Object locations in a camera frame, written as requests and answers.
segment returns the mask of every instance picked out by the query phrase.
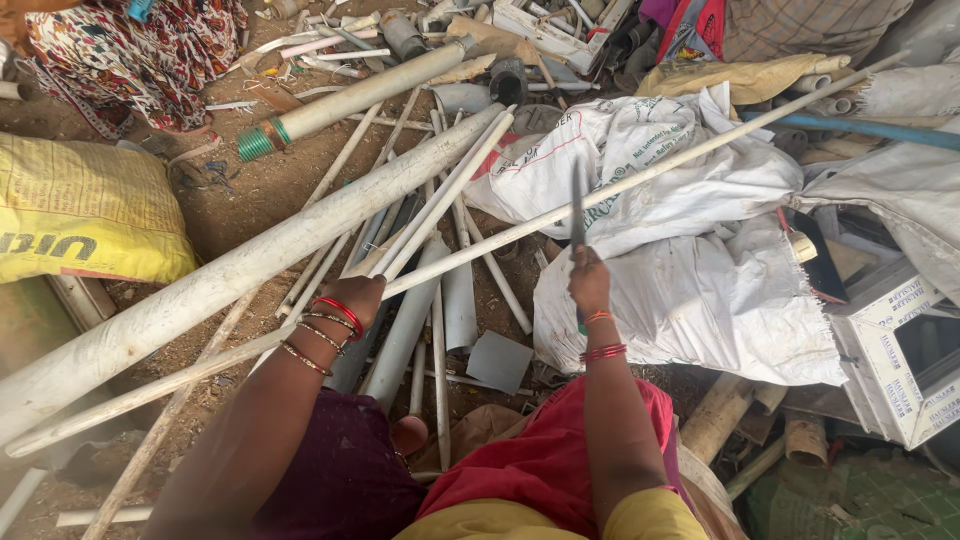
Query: dirt ground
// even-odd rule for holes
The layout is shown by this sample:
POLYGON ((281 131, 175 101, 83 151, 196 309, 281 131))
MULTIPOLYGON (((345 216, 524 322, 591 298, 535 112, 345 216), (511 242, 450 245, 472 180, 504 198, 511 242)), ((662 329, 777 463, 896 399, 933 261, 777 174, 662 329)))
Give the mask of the dirt ground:
MULTIPOLYGON (((265 21, 253 15, 253 9, 263 9, 259 0, 249 3, 248 8, 251 12, 249 49, 253 49, 275 37, 290 33, 291 28, 287 21, 265 21)), ((311 4, 310 10, 312 13, 318 14, 322 8, 325 8, 325 6, 321 6, 318 2, 311 4)), ((336 15, 367 14, 373 10, 385 12, 389 8, 401 8, 408 11, 423 9, 415 0, 351 0, 339 8, 336 15)), ((264 58, 257 67, 264 70, 278 63, 279 55, 274 52, 264 58)), ((297 78, 286 84, 291 93, 316 86, 349 85, 352 82, 345 77, 336 75, 331 77, 328 73, 317 70, 303 71, 295 75, 297 78)), ((54 140, 86 140, 108 143, 83 121, 72 106, 54 101, 39 92, 36 88, 36 82, 31 76, 21 74, 18 75, 18 78, 19 82, 32 88, 34 91, 33 98, 26 103, 0 100, 0 130, 15 135, 54 140)), ((208 104, 222 104, 254 99, 254 96, 243 89, 245 79, 245 75, 240 70, 228 74, 224 79, 206 88, 206 102, 208 104)), ((388 116, 399 116, 408 96, 409 93, 404 92, 388 100, 382 110, 388 116)), ((303 101, 308 102, 320 97, 322 96, 311 96, 303 101)), ((422 93, 411 114, 411 119, 429 121, 429 111, 434 107, 432 95, 429 92, 422 93)), ((313 191, 316 182, 333 162, 356 126, 354 121, 341 121, 337 125, 321 130, 314 136, 297 141, 284 152, 277 152, 251 163, 242 163, 235 146, 237 134, 248 126, 274 114, 262 102, 254 106, 252 110, 253 114, 244 113, 240 110, 216 111, 212 130, 222 136, 224 142, 217 150, 203 155, 201 158, 191 160, 197 168, 202 168, 207 161, 225 161, 228 168, 226 176, 230 177, 234 172, 237 173, 235 177, 229 180, 232 193, 229 193, 221 185, 214 185, 210 189, 199 191, 183 184, 174 184, 174 193, 180 202, 187 234, 197 254, 203 260, 213 260, 299 211, 303 202, 313 191)), ((389 127, 372 126, 357 151, 347 162, 343 172, 335 182, 335 187, 341 185, 343 181, 357 179, 369 171, 391 129, 389 127)), ((149 127, 141 124, 129 139, 139 142, 147 135, 155 133, 149 127)), ((396 144, 396 152, 402 154, 412 148, 422 135, 423 132, 405 130, 396 144)), ((165 154, 172 157, 208 141, 209 135, 175 137, 173 147, 165 154)), ((478 226, 485 233, 504 225, 477 210, 473 210, 472 213, 478 222, 478 226)), ((441 230, 444 231, 447 244, 454 246, 455 240, 451 233, 449 221, 448 217, 444 219, 441 223, 441 230)), ((544 241, 545 237, 540 234, 521 239, 518 257, 501 263, 501 268, 528 314, 533 313, 533 289, 540 274, 535 261, 535 252, 543 245, 544 241)), ((343 265, 344 258, 346 258, 346 251, 334 265, 330 276, 339 275, 339 269, 343 265)), ((264 285, 251 308, 230 337, 227 344, 228 348, 261 336, 279 326, 280 321, 274 317, 274 311, 286 291, 300 274, 305 263, 305 260, 301 261, 298 265, 282 272, 264 285)), ((478 306, 483 306, 477 311, 480 333, 482 334, 485 330, 493 330, 532 347, 532 338, 523 334, 506 302, 500 296, 492 276, 483 262, 479 259, 475 261, 473 271, 476 302, 478 306)), ((160 289, 157 285, 137 282, 105 282, 105 285, 120 310, 134 305, 160 289)), ((109 383, 110 389, 115 394, 120 394, 192 364, 226 312, 226 308, 221 310, 203 324, 161 348, 154 356, 138 362, 132 368, 114 378, 109 383)), ((225 370, 217 377, 201 381, 186 409, 178 417, 162 448, 147 468, 147 472, 137 484, 134 492, 128 497, 127 504, 152 503, 156 499, 156 495, 171 474, 172 463, 176 464, 178 458, 189 451, 197 437, 203 432, 205 423, 237 391, 239 384, 243 382, 246 374, 250 371, 252 362, 253 360, 249 360, 225 370)), ((637 368, 637 374, 653 380, 669 392, 677 390, 678 395, 683 394, 681 389, 685 386, 681 384, 681 380, 685 376, 681 375, 678 379, 674 378, 671 376, 671 370, 665 367, 637 368)), ((550 392, 548 387, 533 382, 530 373, 527 374, 523 387, 536 390, 532 397, 516 396, 511 398, 501 392, 485 388, 474 389, 466 385, 453 383, 449 386, 451 389, 451 417, 454 420, 460 419, 477 406, 486 403, 499 403, 515 410, 521 410, 526 403, 537 405, 550 392)), ((406 413, 408 399, 406 396, 408 396, 408 393, 409 375, 408 381, 404 383, 400 390, 392 417, 402 416, 406 413)), ((425 420, 428 426, 435 426, 435 412, 431 405, 434 401, 434 392, 430 380, 425 385, 424 394, 425 420)), ((681 396, 678 403, 678 413, 683 417, 689 415, 692 412, 692 407, 698 401, 699 399, 693 394, 688 397, 681 396)), ((166 399, 157 400, 132 412, 131 417, 134 424, 141 430, 147 430, 165 403, 166 399)), ((83 534, 83 527, 55 527, 58 513, 65 509, 98 506, 109 492, 115 479, 122 472, 133 450, 133 443, 121 440, 100 451, 91 452, 88 458, 89 462, 93 464, 95 474, 83 482, 83 488, 72 481, 48 477, 21 512, 5 538, 11 540, 79 538, 83 534)), ((22 474, 20 472, 8 473, 10 475, 22 474)), ((107 534, 107 538, 114 540, 134 539, 138 537, 141 529, 142 524, 138 523, 113 525, 107 534)))

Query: woman's left hand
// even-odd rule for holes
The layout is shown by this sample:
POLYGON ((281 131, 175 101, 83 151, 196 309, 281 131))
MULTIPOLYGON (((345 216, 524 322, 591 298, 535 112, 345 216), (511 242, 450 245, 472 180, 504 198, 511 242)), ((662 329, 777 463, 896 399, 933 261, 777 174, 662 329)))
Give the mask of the woman's left hand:
MULTIPOLYGON (((380 309, 380 300, 383 298, 383 289, 387 286, 387 279, 382 275, 372 278, 358 276, 346 280, 337 280, 324 287, 324 296, 332 298, 348 307, 364 328, 369 328, 380 309)), ((322 309, 325 313, 337 314, 336 308, 329 304, 316 304, 315 311, 322 309)))

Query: pink pipe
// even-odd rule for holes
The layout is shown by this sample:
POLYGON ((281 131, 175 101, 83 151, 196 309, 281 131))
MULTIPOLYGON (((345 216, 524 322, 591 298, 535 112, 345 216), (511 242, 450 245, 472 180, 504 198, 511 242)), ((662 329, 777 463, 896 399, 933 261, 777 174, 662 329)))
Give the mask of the pink pipe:
MULTIPOLYGON (((353 34, 361 39, 370 39, 371 37, 376 37, 376 29, 369 28, 367 30, 358 30, 353 34)), ((309 53, 310 51, 323 49, 324 47, 329 47, 330 45, 343 43, 344 41, 346 41, 346 39, 343 36, 324 37, 323 39, 310 41, 309 43, 304 43, 303 45, 297 45, 296 47, 283 49, 280 51, 280 57, 283 59, 288 59, 296 55, 302 55, 303 53, 309 53)))

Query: plaid cloth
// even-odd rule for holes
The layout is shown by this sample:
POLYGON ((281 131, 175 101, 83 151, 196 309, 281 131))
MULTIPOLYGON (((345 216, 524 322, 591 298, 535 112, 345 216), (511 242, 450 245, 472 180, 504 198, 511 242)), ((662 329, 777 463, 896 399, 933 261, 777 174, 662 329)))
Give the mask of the plaid cloth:
POLYGON ((727 0, 724 61, 847 54, 857 65, 913 0, 727 0))

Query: floral print skirt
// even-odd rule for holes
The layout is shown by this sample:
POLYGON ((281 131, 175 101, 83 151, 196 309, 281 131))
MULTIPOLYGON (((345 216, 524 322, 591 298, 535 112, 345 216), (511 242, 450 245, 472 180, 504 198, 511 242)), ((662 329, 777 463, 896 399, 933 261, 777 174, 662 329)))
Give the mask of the floral print skirt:
POLYGON ((247 12, 240 0, 156 0, 139 23, 126 15, 129 4, 88 0, 27 13, 40 87, 110 140, 127 134, 132 112, 157 129, 201 128, 199 92, 236 59, 247 12))

